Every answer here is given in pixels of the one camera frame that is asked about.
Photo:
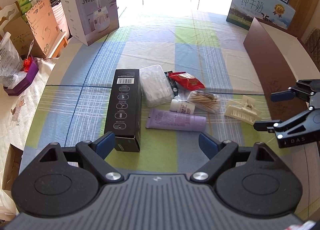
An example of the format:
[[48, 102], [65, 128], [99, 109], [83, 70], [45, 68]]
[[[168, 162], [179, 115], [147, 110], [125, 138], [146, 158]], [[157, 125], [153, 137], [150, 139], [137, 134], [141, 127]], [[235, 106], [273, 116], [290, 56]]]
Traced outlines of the cream hair claw clip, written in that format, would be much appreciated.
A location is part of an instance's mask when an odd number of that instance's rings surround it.
[[255, 107], [256, 100], [249, 96], [242, 96], [242, 101], [229, 100], [226, 104], [225, 116], [254, 125], [261, 120], [261, 111]]

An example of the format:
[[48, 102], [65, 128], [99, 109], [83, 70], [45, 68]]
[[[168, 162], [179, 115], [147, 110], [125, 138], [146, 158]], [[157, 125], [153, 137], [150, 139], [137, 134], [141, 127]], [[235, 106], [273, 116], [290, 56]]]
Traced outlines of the tall black product box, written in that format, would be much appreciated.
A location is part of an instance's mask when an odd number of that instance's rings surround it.
[[115, 149], [140, 151], [142, 90], [138, 69], [115, 71], [104, 132], [113, 132]]

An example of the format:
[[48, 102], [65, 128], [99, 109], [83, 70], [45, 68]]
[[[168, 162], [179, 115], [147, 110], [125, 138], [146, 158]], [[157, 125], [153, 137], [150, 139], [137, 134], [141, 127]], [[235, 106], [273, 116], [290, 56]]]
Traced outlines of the bag of cotton swabs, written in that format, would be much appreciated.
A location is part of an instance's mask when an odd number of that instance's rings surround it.
[[187, 101], [193, 103], [196, 108], [210, 113], [216, 113], [220, 108], [220, 99], [217, 95], [201, 90], [191, 91]]

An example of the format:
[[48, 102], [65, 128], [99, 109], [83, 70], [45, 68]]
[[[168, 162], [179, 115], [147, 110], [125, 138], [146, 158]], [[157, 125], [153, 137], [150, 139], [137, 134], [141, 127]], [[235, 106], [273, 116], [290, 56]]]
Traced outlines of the small white pill bottle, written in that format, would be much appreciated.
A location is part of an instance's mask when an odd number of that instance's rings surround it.
[[188, 101], [172, 99], [169, 110], [171, 112], [193, 115], [195, 111], [195, 105]]

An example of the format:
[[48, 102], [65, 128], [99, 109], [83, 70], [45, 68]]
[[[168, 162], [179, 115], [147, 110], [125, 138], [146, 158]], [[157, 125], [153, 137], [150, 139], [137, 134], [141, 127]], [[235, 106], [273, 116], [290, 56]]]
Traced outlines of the purple cosmetic tube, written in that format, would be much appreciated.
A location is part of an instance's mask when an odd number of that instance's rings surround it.
[[188, 115], [160, 109], [151, 109], [145, 127], [175, 131], [204, 132], [207, 119], [204, 116]]

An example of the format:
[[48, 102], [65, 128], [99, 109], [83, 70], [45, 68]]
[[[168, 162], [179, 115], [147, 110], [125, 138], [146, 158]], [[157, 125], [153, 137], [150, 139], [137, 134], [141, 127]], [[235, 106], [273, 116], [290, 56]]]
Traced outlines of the dark green sachet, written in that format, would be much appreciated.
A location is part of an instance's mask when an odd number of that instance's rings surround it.
[[165, 71], [165, 76], [171, 86], [171, 89], [172, 89], [172, 92], [174, 94], [174, 96], [178, 96], [178, 86], [176, 84], [176, 82], [169, 76], [169, 74], [172, 73], [172, 70], [171, 71]]

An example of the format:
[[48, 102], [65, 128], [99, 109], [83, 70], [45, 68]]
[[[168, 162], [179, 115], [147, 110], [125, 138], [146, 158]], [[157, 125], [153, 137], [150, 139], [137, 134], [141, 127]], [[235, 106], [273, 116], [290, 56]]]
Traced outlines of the red snack packet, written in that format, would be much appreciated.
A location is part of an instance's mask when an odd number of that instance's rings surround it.
[[193, 91], [193, 90], [199, 90], [204, 89], [204, 84], [198, 80], [195, 76], [183, 72], [171, 72], [169, 73], [169, 77], [180, 84], [183, 88]]

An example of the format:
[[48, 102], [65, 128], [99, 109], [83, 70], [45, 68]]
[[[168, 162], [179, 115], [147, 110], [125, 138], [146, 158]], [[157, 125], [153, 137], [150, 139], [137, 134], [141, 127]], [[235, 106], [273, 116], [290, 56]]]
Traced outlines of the brown open cardboard box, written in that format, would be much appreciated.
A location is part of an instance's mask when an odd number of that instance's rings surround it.
[[302, 41], [262, 19], [253, 19], [244, 47], [257, 72], [272, 120], [287, 120], [307, 109], [306, 102], [273, 102], [270, 95], [287, 90], [297, 80], [319, 79], [319, 65]]

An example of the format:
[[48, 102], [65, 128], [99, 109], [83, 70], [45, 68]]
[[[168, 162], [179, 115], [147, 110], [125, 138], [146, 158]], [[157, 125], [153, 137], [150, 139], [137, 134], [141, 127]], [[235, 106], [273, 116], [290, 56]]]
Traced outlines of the plaid checked tablecloth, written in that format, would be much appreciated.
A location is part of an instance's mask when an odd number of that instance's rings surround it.
[[225, 16], [201, 12], [124, 12], [119, 28], [90, 46], [71, 39], [39, 101], [21, 168], [50, 142], [71, 147], [116, 135], [107, 162], [130, 173], [193, 173], [207, 162], [200, 132], [240, 146], [264, 142], [303, 186], [296, 214], [318, 220], [319, 143], [282, 148], [279, 133], [259, 121], [287, 120], [307, 109], [298, 98], [270, 95], [301, 79], [317, 79], [309, 57], [295, 68], [288, 57], [268, 63], [290, 76], [261, 82], [245, 47], [247, 31]]

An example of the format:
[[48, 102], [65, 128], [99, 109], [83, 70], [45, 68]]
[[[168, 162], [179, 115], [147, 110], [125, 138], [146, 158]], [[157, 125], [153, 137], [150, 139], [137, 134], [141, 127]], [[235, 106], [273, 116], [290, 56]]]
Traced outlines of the clear plastic floss pick box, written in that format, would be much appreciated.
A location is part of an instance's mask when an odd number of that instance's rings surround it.
[[171, 86], [159, 64], [139, 70], [140, 83], [148, 107], [169, 103], [174, 98]]

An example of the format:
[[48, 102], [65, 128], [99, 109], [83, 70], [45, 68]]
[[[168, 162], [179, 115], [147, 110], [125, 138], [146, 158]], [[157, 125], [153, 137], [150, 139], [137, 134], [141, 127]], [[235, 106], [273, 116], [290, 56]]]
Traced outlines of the blue milk carton box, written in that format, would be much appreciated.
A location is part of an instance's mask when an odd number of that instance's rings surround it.
[[257, 18], [288, 29], [295, 12], [281, 0], [232, 0], [226, 21], [248, 30]]

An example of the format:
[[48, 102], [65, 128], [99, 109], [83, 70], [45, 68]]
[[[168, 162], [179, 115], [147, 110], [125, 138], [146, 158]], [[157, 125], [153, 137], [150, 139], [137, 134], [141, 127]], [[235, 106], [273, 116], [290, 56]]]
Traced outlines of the purple tray box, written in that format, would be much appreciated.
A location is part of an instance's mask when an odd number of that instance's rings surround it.
[[32, 55], [30, 56], [33, 58], [33, 63], [31, 64], [29, 71], [26, 73], [22, 69], [22, 71], [16, 74], [14, 78], [14, 86], [12, 88], [3, 87], [8, 96], [19, 96], [33, 83], [39, 68], [35, 58]]

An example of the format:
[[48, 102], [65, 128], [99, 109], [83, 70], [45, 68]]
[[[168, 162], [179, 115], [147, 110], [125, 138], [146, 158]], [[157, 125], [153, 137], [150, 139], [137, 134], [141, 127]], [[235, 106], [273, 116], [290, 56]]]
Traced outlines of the red small toy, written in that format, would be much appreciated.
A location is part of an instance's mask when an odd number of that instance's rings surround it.
[[23, 61], [23, 71], [27, 73], [32, 63], [33, 63], [33, 58], [31, 56], [28, 56], [27, 58], [25, 58]]

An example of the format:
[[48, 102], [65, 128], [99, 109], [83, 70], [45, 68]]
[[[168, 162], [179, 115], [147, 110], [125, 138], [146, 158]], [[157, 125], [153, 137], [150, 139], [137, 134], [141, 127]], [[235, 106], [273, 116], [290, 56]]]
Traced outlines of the white plastic bag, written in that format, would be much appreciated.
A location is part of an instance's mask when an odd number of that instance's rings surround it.
[[23, 67], [23, 61], [12, 43], [11, 34], [6, 32], [1, 40], [1, 84], [10, 87], [14, 83], [14, 75]]

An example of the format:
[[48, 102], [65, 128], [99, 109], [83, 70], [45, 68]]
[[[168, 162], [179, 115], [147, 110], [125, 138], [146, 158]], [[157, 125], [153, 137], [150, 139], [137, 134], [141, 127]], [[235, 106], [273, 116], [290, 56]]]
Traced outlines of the brown kraft cardboard box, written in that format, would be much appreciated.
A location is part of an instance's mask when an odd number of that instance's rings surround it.
[[33, 43], [31, 55], [37, 58], [55, 58], [59, 40], [64, 37], [57, 24], [50, 0], [40, 0], [25, 14], [9, 21], [3, 28], [11, 34], [11, 41], [20, 55], [26, 56]]

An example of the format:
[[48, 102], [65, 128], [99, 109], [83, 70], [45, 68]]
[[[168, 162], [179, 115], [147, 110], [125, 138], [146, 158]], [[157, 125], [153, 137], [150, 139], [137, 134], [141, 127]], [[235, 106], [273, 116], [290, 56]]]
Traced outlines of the white humidifier box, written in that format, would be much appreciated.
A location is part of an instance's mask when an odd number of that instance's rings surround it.
[[116, 0], [61, 0], [71, 35], [91, 45], [119, 28]]

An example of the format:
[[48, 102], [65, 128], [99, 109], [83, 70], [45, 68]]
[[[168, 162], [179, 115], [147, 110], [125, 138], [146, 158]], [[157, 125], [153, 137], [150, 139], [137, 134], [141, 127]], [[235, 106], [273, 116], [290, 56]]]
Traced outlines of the green tissue packs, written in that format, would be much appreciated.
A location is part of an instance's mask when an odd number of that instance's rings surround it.
[[31, 10], [40, 0], [17, 0], [20, 11], [22, 13], [22, 19], [27, 23], [28, 20], [25, 16], [26, 12]]

